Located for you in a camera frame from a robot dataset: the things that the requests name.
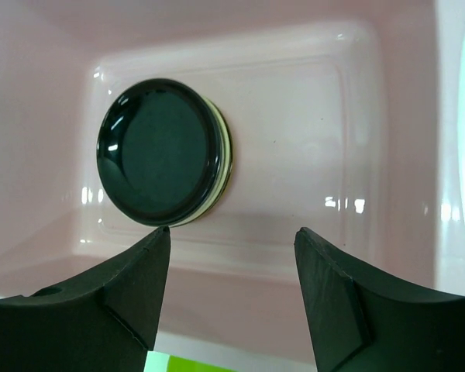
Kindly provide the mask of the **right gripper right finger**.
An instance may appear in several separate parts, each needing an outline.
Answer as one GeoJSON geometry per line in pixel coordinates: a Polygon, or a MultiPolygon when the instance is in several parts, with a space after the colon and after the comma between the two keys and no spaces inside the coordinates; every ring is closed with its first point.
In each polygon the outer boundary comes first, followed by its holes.
{"type": "Polygon", "coordinates": [[[319,371],[465,371],[465,296],[395,277],[308,228],[294,253],[319,371]]]}

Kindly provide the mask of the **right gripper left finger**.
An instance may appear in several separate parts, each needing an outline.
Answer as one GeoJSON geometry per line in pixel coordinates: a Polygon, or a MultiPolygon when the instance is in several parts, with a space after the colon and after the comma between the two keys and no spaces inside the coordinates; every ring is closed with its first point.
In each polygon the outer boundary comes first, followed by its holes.
{"type": "Polygon", "coordinates": [[[142,371],[169,263],[170,230],[160,227],[65,281],[0,299],[0,371],[142,371]]]}

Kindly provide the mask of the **green plate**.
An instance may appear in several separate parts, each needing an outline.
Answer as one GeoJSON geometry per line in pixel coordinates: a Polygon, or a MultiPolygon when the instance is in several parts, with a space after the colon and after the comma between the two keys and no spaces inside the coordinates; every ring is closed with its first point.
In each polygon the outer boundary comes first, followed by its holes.
{"type": "Polygon", "coordinates": [[[144,372],[224,372],[229,369],[151,351],[146,356],[144,372]]]}

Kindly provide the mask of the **black plate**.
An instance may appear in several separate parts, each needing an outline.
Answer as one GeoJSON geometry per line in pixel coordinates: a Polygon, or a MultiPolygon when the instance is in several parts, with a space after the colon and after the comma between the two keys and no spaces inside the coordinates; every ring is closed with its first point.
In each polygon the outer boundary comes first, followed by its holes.
{"type": "Polygon", "coordinates": [[[201,96],[179,81],[151,78],[127,88],[105,113],[98,175],[109,200],[133,221],[170,226],[212,190],[221,140],[201,96]]]}

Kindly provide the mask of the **cream plate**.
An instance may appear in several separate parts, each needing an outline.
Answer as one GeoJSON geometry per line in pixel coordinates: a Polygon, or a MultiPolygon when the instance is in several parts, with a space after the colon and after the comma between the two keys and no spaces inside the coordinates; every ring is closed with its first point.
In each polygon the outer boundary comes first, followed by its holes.
{"type": "Polygon", "coordinates": [[[189,216],[183,218],[181,221],[171,224],[171,227],[186,225],[210,212],[212,208],[219,202],[220,198],[223,196],[225,190],[227,189],[229,178],[232,173],[233,140],[227,121],[220,112],[219,108],[211,100],[205,96],[201,96],[201,99],[212,111],[212,114],[218,123],[219,137],[221,140],[218,177],[213,184],[212,190],[206,195],[205,200],[199,205],[199,207],[189,216]]]}

